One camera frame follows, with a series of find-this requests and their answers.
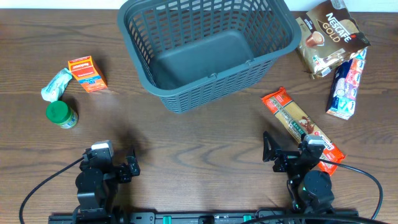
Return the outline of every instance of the spaghetti package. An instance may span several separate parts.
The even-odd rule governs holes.
[[[293,101],[286,93],[286,89],[281,87],[279,91],[267,95],[262,98],[262,102],[275,115],[276,118],[285,126],[289,133],[296,139],[301,141],[302,134],[314,134],[321,136],[325,141],[325,149],[321,155],[321,159],[340,163],[344,158],[344,154],[323,131],[304,113],[304,111]],[[337,166],[320,162],[318,164],[322,171],[332,175]]]

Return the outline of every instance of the cardboard box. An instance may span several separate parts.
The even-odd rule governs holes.
[[[68,62],[69,71],[89,93],[107,88],[105,77],[91,56]]]

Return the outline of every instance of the product label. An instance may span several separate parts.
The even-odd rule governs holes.
[[[324,153],[322,153],[320,159],[330,161],[330,159],[328,159],[328,158],[324,155]],[[327,168],[329,168],[329,169],[332,167],[331,164],[327,164],[327,163],[325,163],[325,162],[321,162],[321,163],[322,163],[324,166],[327,166]]]
[[[285,117],[286,122],[289,124],[289,131],[293,134],[295,139],[301,141],[301,135],[306,134],[306,132],[301,128],[299,124],[293,119],[289,112],[274,98],[269,99],[278,109],[278,111]]]
[[[72,111],[72,116],[71,116],[70,120],[68,121],[68,123],[60,125],[60,127],[64,128],[64,129],[72,128],[74,125],[77,124],[77,121],[78,121],[78,116],[77,116],[76,112]]]
[[[293,100],[291,99],[291,97],[289,96],[275,96],[272,98],[272,101],[269,100],[267,103],[268,108],[272,111],[273,114],[276,114],[279,112],[279,108],[277,107],[277,104],[279,105],[279,107],[284,107],[286,105],[288,105],[290,102],[292,102]]]
[[[71,60],[68,64],[72,75],[87,92],[107,88],[105,78],[91,56]]]
[[[327,67],[327,68],[322,70],[322,76],[324,77],[325,75],[329,74],[330,72],[331,72],[330,68]]]
[[[331,0],[331,4],[335,9],[344,9],[346,7],[343,0]]]
[[[365,66],[364,60],[354,58],[353,63],[351,64],[351,69],[357,72],[362,72],[364,66]]]
[[[327,149],[327,150],[333,150],[334,148],[335,148],[335,146],[334,146],[334,144],[333,143],[331,143],[330,142],[330,140],[329,139],[327,139],[323,134],[321,134],[321,132],[319,132],[319,131],[315,131],[314,133],[313,133],[314,135],[317,135],[317,136],[321,136],[321,138],[325,141],[325,148]]]
[[[333,13],[329,13],[326,15],[329,23],[318,21],[319,26],[322,31],[330,37],[334,42],[339,42],[340,40],[344,40],[348,43],[351,40],[349,32],[345,29],[343,25],[336,19]]]
[[[368,51],[368,48],[366,47],[365,49],[362,50],[362,52],[356,58],[365,60],[367,51]]]
[[[358,87],[360,81],[361,81],[361,72],[350,69],[346,77],[346,82]]]

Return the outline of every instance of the white label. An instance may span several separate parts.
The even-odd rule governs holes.
[[[327,67],[325,69],[322,70],[322,77],[324,77],[325,75],[329,74],[331,72],[330,68]]]
[[[324,153],[322,153],[320,159],[330,161],[330,160],[324,155]],[[326,162],[321,162],[321,163],[324,164],[324,165],[326,165],[329,169],[332,167],[331,164],[327,164]]]
[[[346,7],[344,0],[331,0],[331,4],[335,9],[344,9]]]
[[[60,125],[60,127],[65,128],[65,129],[72,128],[74,125],[76,125],[77,120],[78,120],[78,116],[77,116],[76,112],[72,111],[71,120],[67,124]]]

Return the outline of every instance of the plastic wrapper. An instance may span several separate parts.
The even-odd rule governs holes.
[[[68,82],[72,79],[72,74],[67,68],[62,69],[51,80],[51,82],[42,89],[43,100],[54,102],[57,101],[68,86]]]

